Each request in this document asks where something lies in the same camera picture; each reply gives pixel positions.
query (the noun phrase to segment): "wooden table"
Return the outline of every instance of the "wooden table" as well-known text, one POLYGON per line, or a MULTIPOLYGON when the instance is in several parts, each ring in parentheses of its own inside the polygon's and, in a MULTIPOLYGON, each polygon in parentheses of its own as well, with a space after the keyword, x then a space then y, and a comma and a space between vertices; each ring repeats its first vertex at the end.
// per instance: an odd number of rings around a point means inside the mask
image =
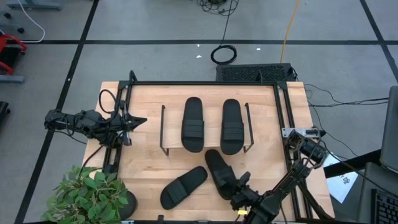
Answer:
MULTIPOLYGON (((101 89, 109 89, 116 94, 118 82, 103 82, 101 89)), ((288 83, 290 104, 295 125, 298 128, 312 127, 312 119, 307 104, 303 83, 288 83)), ((181 121, 185 101, 191 96, 202 100, 204 110, 221 113, 225 100, 234 98, 241 107, 249 103, 254 134, 254 145, 247 153, 243 150, 233 156, 221 153, 224 160, 233 167, 237 177, 246 171, 251 173, 249 185, 260 194, 274 188, 275 184, 287 172, 279 122, 275 105, 274 91, 271 86, 133 86, 129 112, 133 116, 147 118, 147 122, 130 133, 132 146, 123 147, 119 178, 138 199, 138 208, 131 219, 156 220, 164 215, 165 220, 234 220, 237 216, 232 211, 229 201, 223 200, 214 185, 205 162, 205 149, 200 153, 191 153, 186 149, 171 149, 169 157, 159 147, 161 106, 165 105, 165 131, 171 121, 181 121), (203 166, 209 173, 204 184, 172 210, 164 210, 160 204, 162 189, 176 177, 196 166, 203 166)), ((285 124, 288 124, 283 93, 280 91, 285 124)), ((112 110, 114 102, 108 94, 103 95, 105 110, 112 110)), ((96 110, 107 118, 97 105, 96 110)), ((219 126, 221 121, 206 122, 206 126, 219 126)), ((90 139, 84 160, 98 148, 98 142, 90 139)), ((103 165, 105 150, 102 149, 87 166, 103 165)), ((325 173, 322 168, 313 170, 307 178, 309 191, 317 202, 331 216, 334 216, 325 173)), ((302 196, 298 190, 301 216, 305 216, 302 196)), ((292 199, 288 196, 282 206, 287 219, 294 220, 292 199)), ((283 220, 281 213, 275 220, 283 220)))

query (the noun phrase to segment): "black plant pot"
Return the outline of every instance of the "black plant pot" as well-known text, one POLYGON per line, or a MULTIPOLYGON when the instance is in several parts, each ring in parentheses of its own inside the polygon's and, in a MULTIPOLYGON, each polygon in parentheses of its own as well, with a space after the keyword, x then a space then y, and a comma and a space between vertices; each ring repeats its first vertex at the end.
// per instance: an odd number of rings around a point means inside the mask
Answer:
POLYGON ((133 193, 127 191, 126 196, 128 204, 119 209, 120 220, 126 220, 131 217, 138 206, 137 198, 133 193))

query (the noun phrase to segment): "yellow cable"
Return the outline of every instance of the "yellow cable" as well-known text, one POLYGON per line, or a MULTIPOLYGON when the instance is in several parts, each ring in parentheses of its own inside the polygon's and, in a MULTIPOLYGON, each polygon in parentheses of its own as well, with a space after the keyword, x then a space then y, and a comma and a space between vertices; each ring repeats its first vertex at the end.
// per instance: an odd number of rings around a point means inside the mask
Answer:
POLYGON ((284 44, 282 47, 282 54, 280 55, 280 63, 282 63, 282 61, 284 59, 286 40, 287 40, 287 37, 289 36, 290 27, 293 24, 294 16, 296 15, 296 11, 297 11, 297 8, 299 7, 299 4, 300 4, 300 0, 297 0, 296 7, 294 7, 292 18, 290 19, 289 26, 287 27, 287 30, 286 30, 285 40, 284 40, 284 44))

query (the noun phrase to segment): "white cable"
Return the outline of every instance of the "white cable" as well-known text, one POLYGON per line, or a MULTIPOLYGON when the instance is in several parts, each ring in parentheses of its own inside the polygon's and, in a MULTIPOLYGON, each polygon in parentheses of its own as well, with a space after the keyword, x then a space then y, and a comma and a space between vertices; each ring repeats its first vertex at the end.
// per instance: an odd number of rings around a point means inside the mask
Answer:
POLYGON ((40 40, 33 40, 33 41, 21 41, 22 43, 40 43, 45 36, 45 30, 43 29, 43 27, 41 27, 40 25, 38 25, 38 23, 36 23, 32 18, 30 18, 30 16, 25 12, 25 9, 22 5, 22 3, 20 2, 20 0, 17 0, 19 5, 21 6, 22 11, 24 11, 25 15, 30 19, 30 21, 32 21, 38 28, 42 29, 43 31, 43 36, 40 40))

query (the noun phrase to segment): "white paper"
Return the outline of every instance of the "white paper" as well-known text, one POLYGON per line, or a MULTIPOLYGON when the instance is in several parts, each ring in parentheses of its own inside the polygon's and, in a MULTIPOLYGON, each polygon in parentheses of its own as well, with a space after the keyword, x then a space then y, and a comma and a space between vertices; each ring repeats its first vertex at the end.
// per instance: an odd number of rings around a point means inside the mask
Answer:
MULTIPOLYGON (((325 159, 323 166, 327 167, 332 164, 336 164, 339 161, 333 156, 328 155, 325 159)), ((344 202, 347 197, 349 190, 353 187, 354 182, 358 174, 355 172, 350 172, 344 175, 328 178, 326 181, 328 183, 329 193, 340 203, 344 202)))

